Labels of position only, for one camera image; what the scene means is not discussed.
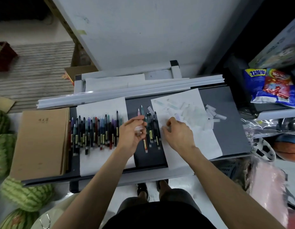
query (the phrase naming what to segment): red crate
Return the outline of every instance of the red crate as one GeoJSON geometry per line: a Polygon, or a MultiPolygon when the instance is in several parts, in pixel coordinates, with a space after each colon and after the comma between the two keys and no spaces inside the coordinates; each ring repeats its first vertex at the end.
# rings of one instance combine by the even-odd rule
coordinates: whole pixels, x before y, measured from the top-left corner
{"type": "Polygon", "coordinates": [[[8,71],[11,61],[17,54],[7,42],[0,42],[0,46],[0,71],[8,71]]]}

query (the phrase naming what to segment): forearm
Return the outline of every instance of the forearm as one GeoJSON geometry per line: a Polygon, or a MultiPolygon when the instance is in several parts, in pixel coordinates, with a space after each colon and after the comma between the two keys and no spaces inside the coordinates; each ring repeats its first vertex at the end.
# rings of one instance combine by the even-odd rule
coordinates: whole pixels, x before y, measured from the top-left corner
{"type": "Polygon", "coordinates": [[[269,212],[208,161],[198,148],[184,158],[229,229],[284,228],[269,212]]]}
{"type": "Polygon", "coordinates": [[[53,229],[99,228],[126,163],[127,158],[117,148],[53,229]]]}

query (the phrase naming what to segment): foot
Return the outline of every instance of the foot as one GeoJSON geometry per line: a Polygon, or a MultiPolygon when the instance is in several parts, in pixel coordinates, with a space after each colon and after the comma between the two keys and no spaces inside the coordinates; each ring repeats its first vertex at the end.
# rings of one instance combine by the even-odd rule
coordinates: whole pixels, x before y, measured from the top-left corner
{"type": "Polygon", "coordinates": [[[150,196],[148,194],[148,188],[147,188],[147,185],[145,183],[137,184],[137,195],[139,196],[139,194],[141,192],[145,192],[147,201],[150,201],[150,196]]]}
{"type": "Polygon", "coordinates": [[[168,180],[168,179],[165,179],[165,180],[158,180],[158,181],[156,182],[158,192],[160,192],[160,181],[165,181],[166,183],[169,183],[169,180],[168,180]]]}

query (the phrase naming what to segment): candy package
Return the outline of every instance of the candy package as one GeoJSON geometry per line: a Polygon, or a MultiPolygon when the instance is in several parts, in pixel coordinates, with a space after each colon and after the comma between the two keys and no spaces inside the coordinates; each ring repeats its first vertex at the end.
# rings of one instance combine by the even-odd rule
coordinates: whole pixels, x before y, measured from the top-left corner
{"type": "Polygon", "coordinates": [[[291,76],[276,69],[244,70],[251,103],[278,103],[295,108],[295,85],[291,76]]]}

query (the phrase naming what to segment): brown notebook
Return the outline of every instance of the brown notebook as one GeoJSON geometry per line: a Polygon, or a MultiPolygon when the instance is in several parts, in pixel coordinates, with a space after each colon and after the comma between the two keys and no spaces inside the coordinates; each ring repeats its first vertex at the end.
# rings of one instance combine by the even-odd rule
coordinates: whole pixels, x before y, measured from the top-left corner
{"type": "Polygon", "coordinates": [[[69,108],[23,111],[10,176],[17,180],[65,173],[69,108]]]}

